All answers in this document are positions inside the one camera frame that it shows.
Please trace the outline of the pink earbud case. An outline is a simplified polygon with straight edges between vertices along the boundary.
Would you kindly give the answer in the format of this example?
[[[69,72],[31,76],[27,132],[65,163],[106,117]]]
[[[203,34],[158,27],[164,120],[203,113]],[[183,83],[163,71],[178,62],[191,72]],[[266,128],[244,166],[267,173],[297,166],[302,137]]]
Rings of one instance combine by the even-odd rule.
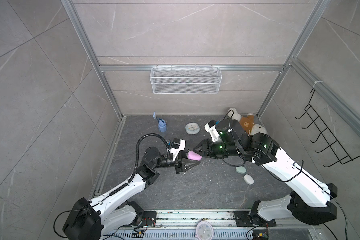
[[[200,156],[199,154],[195,153],[194,151],[189,151],[187,158],[189,160],[193,160],[193,161],[200,161],[202,159],[202,156]]]

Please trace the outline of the white earbud case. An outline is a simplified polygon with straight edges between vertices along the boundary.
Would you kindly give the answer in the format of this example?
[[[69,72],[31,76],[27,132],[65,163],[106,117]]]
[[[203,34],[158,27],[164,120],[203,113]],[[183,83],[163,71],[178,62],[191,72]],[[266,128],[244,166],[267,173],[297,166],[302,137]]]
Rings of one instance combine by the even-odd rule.
[[[254,179],[250,175],[244,175],[243,179],[248,185],[252,185],[254,183]]]

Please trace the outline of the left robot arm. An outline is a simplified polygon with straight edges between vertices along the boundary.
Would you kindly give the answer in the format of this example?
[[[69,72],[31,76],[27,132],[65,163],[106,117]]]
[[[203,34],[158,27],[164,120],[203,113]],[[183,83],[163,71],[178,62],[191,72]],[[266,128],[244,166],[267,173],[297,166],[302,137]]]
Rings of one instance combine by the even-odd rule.
[[[158,148],[149,147],[144,156],[136,161],[133,173],[118,186],[90,200],[81,198],[68,211],[69,216],[59,237],[68,240],[106,240],[114,236],[119,227],[139,224],[144,211],[134,202],[127,200],[142,192],[159,177],[157,168],[174,167],[177,174],[186,172],[200,164],[202,157],[185,149],[186,142],[174,139],[167,142],[158,134],[142,136],[136,145],[148,137],[159,138],[166,146],[167,153],[162,155]]]

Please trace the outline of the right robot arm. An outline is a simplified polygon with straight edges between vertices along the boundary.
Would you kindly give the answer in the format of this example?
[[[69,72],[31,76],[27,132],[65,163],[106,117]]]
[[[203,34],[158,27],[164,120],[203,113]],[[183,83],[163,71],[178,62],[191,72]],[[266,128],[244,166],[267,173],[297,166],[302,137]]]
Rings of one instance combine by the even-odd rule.
[[[325,184],[304,170],[304,161],[294,161],[269,135],[249,135],[233,116],[225,115],[205,125],[211,135],[202,140],[194,152],[204,158],[224,160],[238,156],[264,168],[277,181],[287,184],[291,193],[272,201],[256,201],[249,213],[255,226],[282,218],[317,226],[336,220],[339,203],[338,188]]]

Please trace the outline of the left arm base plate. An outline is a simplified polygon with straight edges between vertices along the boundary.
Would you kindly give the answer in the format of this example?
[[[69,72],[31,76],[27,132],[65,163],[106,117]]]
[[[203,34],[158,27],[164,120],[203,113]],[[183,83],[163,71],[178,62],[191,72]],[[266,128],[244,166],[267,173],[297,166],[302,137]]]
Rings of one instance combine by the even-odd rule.
[[[137,214],[135,219],[129,225],[123,225],[122,227],[153,227],[156,224],[157,212],[156,211],[144,211],[143,213]]]

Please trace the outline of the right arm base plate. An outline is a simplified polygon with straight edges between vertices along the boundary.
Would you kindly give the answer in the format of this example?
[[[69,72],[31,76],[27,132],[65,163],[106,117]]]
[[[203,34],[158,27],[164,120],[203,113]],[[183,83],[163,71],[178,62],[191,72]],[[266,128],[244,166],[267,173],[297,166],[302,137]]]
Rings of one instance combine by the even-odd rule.
[[[276,227],[276,221],[266,221],[257,215],[251,215],[250,211],[234,211],[234,220],[237,227]]]

